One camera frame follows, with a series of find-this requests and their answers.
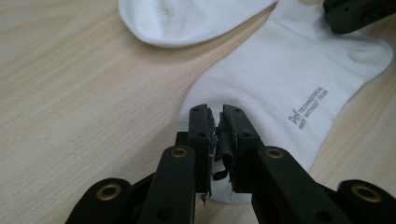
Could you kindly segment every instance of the wooden table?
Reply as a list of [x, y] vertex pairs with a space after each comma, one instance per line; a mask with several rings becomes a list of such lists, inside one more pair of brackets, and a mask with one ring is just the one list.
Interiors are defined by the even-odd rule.
[[[0, 3], [0, 223], [64, 223], [95, 182], [134, 183], [174, 143], [191, 84], [258, 29], [273, 8], [204, 44], [137, 40], [117, 1]], [[396, 48], [396, 15], [364, 32]], [[396, 195], [396, 60], [335, 121], [310, 174]], [[249, 204], [201, 202], [196, 223], [257, 223]]]

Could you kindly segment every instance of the black plastic part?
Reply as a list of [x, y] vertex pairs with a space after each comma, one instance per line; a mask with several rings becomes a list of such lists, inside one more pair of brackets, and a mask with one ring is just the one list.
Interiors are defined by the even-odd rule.
[[235, 106], [223, 107], [223, 118], [233, 148], [231, 181], [236, 193], [251, 193], [254, 170], [252, 155], [262, 145], [262, 140], [254, 129], [245, 112]]
[[132, 186], [117, 178], [97, 182], [81, 197], [66, 223], [137, 223], [153, 176]]
[[85, 192], [66, 223], [122, 223], [131, 189], [122, 179], [99, 181]]
[[396, 12], [395, 0], [325, 0], [326, 21], [336, 34], [347, 34]]
[[[288, 151], [263, 147], [255, 158], [261, 181], [253, 192], [257, 217], [277, 223], [352, 223]], [[272, 217], [265, 209], [273, 205]]]
[[339, 206], [355, 223], [396, 223], [396, 199], [362, 180], [346, 180], [338, 187]]
[[195, 187], [197, 193], [210, 191], [213, 148], [216, 144], [216, 124], [212, 111], [206, 105], [190, 110], [188, 146], [195, 151]]
[[193, 223], [194, 150], [169, 147], [163, 153], [138, 223]]

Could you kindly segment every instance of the sock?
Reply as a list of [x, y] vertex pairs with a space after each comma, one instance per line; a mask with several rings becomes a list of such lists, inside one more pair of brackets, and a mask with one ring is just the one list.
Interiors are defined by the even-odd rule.
[[120, 16], [141, 41], [180, 48], [224, 35], [276, 0], [120, 0]]
[[[195, 105], [207, 104], [216, 119], [224, 104], [235, 105], [265, 145], [285, 148], [309, 170], [343, 105], [392, 56], [387, 43], [359, 32], [333, 34], [322, 6], [280, 0], [264, 26], [192, 85], [179, 130], [188, 130]], [[229, 178], [211, 184], [216, 201], [250, 202], [232, 192]]]

